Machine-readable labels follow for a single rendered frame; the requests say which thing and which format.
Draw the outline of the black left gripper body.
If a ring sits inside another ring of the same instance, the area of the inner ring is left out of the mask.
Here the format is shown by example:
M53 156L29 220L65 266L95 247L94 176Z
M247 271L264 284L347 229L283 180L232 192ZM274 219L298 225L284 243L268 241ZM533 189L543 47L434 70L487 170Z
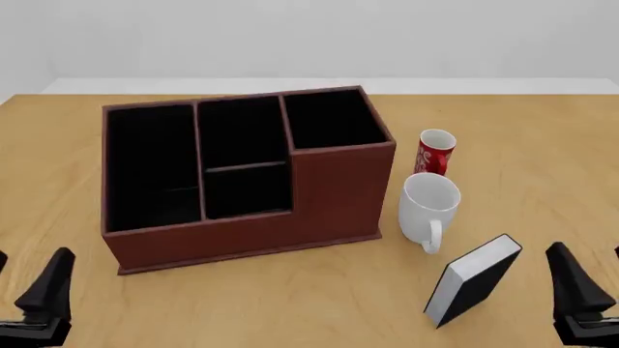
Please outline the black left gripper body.
M62 347L71 328L71 321L47 315L0 321L0 348Z

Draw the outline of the black book with white pages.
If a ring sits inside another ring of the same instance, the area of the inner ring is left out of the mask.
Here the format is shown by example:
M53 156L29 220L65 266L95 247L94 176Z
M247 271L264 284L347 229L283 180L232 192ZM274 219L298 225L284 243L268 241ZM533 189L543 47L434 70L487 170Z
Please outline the black book with white pages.
M448 263L424 314L439 328L480 304L495 289L521 250L516 240L501 234Z

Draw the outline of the white mug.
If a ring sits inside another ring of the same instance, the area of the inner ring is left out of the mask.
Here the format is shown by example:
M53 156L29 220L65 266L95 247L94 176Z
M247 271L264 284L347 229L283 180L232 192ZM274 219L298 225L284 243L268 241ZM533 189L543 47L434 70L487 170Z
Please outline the white mug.
M416 173L402 187L398 223L404 237L427 254L435 254L443 232L451 225L461 194L450 179L435 173Z

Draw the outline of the red patterned mug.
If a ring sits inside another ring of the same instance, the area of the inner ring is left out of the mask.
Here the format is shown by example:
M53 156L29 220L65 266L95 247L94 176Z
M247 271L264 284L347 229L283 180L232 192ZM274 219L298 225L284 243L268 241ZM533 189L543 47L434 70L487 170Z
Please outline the red patterned mug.
M435 173L444 176L456 145L456 138L446 130L423 130L413 173Z

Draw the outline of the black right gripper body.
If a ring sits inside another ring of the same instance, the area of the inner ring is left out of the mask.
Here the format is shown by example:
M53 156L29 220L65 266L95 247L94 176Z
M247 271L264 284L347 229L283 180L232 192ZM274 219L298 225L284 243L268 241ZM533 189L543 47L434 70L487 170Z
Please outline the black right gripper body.
M619 316L601 312L553 311L553 327L565 346L619 348Z

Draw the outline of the red-brown desk caddy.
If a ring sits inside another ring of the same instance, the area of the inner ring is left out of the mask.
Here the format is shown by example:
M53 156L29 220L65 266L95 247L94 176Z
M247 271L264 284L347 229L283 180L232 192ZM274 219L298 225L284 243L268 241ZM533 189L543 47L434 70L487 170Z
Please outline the red-brown desk caddy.
M377 240L396 141L360 86L102 109L120 275Z

